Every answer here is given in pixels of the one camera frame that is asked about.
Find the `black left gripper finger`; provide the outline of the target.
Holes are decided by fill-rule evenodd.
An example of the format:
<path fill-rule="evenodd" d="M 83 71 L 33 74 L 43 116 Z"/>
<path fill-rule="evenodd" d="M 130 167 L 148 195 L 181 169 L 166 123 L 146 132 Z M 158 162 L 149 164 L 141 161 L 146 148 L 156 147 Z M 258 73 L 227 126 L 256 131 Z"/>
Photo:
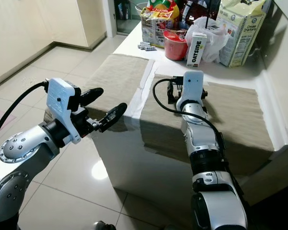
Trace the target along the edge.
<path fill-rule="evenodd" d="M 104 89 L 100 87 L 89 89 L 83 92 L 80 96 L 80 106 L 85 107 L 93 103 L 93 101 L 95 101 L 97 98 L 102 96 L 103 93 L 104 93 Z"/>
<path fill-rule="evenodd" d="M 99 121 L 99 132 L 104 132 L 110 127 L 112 127 L 114 124 L 116 124 L 120 118 L 123 116 L 124 112 L 127 110 L 127 104 L 126 103 L 120 103 L 113 109 L 109 110 L 104 118 L 102 118 Z"/>

